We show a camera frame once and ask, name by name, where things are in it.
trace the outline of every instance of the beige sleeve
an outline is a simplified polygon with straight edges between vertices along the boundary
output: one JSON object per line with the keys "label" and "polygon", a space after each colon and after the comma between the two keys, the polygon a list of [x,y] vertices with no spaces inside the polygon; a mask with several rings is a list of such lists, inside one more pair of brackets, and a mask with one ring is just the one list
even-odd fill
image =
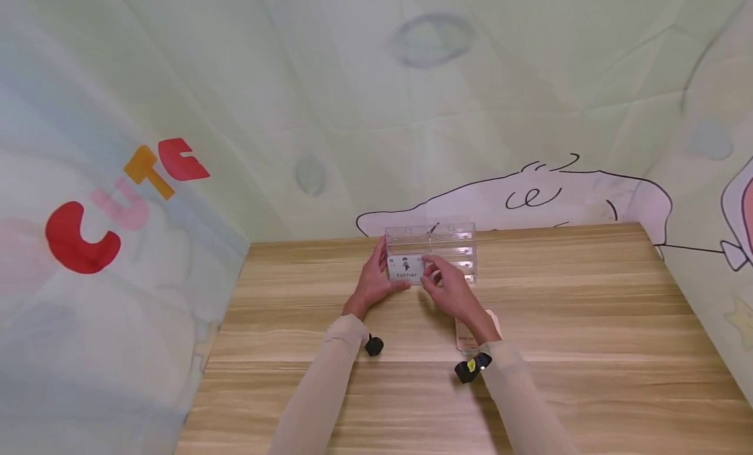
{"label": "beige sleeve", "polygon": [[573,440],[536,390],[516,347],[495,341],[482,345],[480,351],[492,357],[481,375],[505,423],[515,455],[577,455]]}
{"label": "beige sleeve", "polygon": [[268,455],[325,452],[343,405],[353,362],[368,338],[366,326],[351,314],[341,316],[330,326],[280,417]]}

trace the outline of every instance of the transparent plastic container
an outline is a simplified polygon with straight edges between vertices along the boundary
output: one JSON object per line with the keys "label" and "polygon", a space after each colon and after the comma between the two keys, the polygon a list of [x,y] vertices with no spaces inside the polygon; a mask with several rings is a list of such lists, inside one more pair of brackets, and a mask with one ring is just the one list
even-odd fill
{"label": "transparent plastic container", "polygon": [[433,254],[460,268],[469,283],[475,283],[476,224],[447,223],[427,226],[401,226],[385,229],[387,257],[401,260],[406,256]]}

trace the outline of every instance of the tag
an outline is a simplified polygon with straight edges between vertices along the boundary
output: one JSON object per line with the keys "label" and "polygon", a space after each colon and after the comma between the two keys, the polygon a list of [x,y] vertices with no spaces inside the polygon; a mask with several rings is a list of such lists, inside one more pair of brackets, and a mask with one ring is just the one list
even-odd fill
{"label": "tag", "polygon": [[407,280],[413,285],[421,285],[424,263],[420,254],[387,257],[387,271],[390,280]]}
{"label": "tag", "polygon": [[[499,321],[497,320],[497,315],[495,315],[490,310],[486,310],[486,312],[489,314],[489,316],[492,317],[492,321],[494,321],[494,327],[497,328],[499,335],[502,335],[502,332],[499,330]],[[457,321],[456,319],[455,342],[458,350],[461,351],[464,356],[472,356],[478,353],[478,343],[476,342],[476,337],[473,337],[473,335],[469,331],[469,328],[465,327],[465,324]]]}

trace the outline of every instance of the wrist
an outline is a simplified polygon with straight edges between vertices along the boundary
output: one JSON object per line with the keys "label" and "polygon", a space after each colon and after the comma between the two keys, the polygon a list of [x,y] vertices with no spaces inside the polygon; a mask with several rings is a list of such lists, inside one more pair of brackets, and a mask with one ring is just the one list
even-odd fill
{"label": "wrist", "polygon": [[358,320],[363,321],[363,316],[366,315],[367,309],[366,300],[356,295],[351,295],[348,301],[345,302],[345,306],[343,306],[343,316],[351,314],[358,318]]}
{"label": "wrist", "polygon": [[484,307],[479,306],[479,310],[473,312],[464,324],[465,327],[469,328],[478,345],[502,340],[502,336],[500,336],[497,327],[494,325],[494,320],[484,310]]}

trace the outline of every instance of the wooden desk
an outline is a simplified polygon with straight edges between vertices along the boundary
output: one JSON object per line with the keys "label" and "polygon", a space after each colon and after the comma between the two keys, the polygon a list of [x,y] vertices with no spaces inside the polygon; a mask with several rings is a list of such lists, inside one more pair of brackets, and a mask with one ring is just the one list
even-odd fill
{"label": "wooden desk", "polygon": [[[256,244],[175,452],[264,454],[375,239]],[[475,292],[585,454],[751,454],[753,411],[636,224],[479,234]],[[330,454],[510,454],[454,321],[419,290],[373,308]]]}

